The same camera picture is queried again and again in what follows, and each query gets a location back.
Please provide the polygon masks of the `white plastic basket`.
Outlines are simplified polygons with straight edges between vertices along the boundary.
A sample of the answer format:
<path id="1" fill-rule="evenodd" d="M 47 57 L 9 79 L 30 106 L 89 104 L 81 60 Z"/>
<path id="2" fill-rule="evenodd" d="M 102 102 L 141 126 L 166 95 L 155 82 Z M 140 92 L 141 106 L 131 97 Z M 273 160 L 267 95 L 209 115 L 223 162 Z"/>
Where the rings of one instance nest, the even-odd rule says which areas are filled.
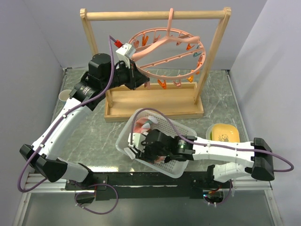
<path id="1" fill-rule="evenodd" d="M 136 133 L 135 126 L 140 119 L 153 118 L 155 123 L 150 130 Z M 193 140 L 197 136 L 195 130 L 167 119 L 152 108 L 137 109 L 122 129 L 116 148 L 146 166 L 172 178 L 182 176 L 192 159 L 192 145 L 186 143 L 178 134 Z"/>

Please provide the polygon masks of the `pink round clip hanger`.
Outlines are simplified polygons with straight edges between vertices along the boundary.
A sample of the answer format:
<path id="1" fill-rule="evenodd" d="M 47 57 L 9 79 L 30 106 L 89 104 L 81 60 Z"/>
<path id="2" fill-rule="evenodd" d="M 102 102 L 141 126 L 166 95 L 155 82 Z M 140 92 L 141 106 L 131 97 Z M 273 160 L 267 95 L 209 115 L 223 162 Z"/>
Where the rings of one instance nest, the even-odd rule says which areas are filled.
<path id="1" fill-rule="evenodd" d="M 200 73 L 206 59 L 206 51 L 200 37 L 173 28 L 172 22 L 174 19 L 174 9 L 171 8 L 166 27 L 146 29 L 135 34 L 129 40 L 129 44 L 133 45 L 136 50 L 131 59 L 138 63 L 139 71 L 150 78 L 157 79 L 158 84 L 164 89 L 167 88 L 167 81 L 173 82 L 176 87 L 180 87 L 183 80 L 192 83 L 194 77 Z M 194 58 L 196 66 L 188 72 L 176 75 L 154 74 L 151 72 L 151 68 L 156 66 L 183 63 L 189 57 Z"/>

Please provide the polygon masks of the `wooden hanger rack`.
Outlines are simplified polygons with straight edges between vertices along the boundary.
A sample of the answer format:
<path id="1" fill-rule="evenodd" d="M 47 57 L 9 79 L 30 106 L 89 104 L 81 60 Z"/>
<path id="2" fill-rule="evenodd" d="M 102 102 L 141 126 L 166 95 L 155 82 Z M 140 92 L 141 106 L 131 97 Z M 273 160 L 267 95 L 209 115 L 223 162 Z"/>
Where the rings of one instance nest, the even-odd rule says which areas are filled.
<path id="1" fill-rule="evenodd" d="M 131 117 L 136 109 L 154 108 L 172 118 L 198 118 L 204 114 L 201 92 L 215 59 L 225 29 L 228 25 L 231 9 L 217 11 L 136 11 L 136 12 L 88 12 L 82 8 L 79 12 L 83 28 L 92 54 L 98 53 L 92 21 L 130 21 L 130 20 L 167 20 L 166 27 L 156 27 L 139 32 L 143 37 L 138 40 L 134 35 L 130 43 L 136 48 L 131 60 L 137 61 L 155 49 L 174 42 L 187 44 L 184 53 L 138 67 L 138 71 L 156 83 L 145 82 L 135 91 L 127 91 L 125 86 L 106 92 L 104 117 L 106 121 L 123 121 Z M 205 51 L 198 36 L 175 29 L 171 23 L 175 19 L 217 19 L 219 20 L 210 49 Z M 150 67 L 179 60 L 186 56 L 198 55 L 197 67 L 183 75 L 164 76 L 149 72 Z"/>

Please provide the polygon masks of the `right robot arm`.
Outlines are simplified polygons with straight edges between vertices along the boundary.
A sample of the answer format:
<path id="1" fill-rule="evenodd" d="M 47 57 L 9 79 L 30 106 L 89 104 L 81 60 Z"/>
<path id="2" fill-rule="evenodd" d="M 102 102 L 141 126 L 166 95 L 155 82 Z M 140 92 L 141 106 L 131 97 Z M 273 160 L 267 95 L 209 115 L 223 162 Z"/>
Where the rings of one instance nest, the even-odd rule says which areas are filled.
<path id="1" fill-rule="evenodd" d="M 250 175 L 260 181 L 275 179 L 272 150 L 262 138 L 252 142 L 225 143 L 194 136 L 171 137 L 158 129 L 142 136 L 138 158 L 154 163 L 158 157 L 165 162 L 215 160 L 222 165 L 208 167 L 206 184 L 215 188 L 220 183 Z"/>

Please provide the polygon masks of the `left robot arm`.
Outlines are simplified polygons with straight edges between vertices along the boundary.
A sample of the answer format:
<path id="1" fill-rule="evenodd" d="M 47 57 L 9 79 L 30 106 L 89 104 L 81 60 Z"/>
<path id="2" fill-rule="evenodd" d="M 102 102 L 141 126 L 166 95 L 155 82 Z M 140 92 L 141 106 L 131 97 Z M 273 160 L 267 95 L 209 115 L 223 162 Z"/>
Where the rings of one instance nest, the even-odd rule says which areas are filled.
<path id="1" fill-rule="evenodd" d="M 91 170 L 80 164 L 59 158 L 65 141 L 97 105 L 105 99 L 106 88 L 122 85 L 135 90 L 150 79 L 140 73 L 134 63 L 125 61 L 114 63 L 108 54 L 96 54 L 70 93 L 62 111 L 58 114 L 44 134 L 32 145 L 23 145 L 20 154 L 37 172 L 50 182 L 75 180 L 82 189 L 93 185 Z"/>

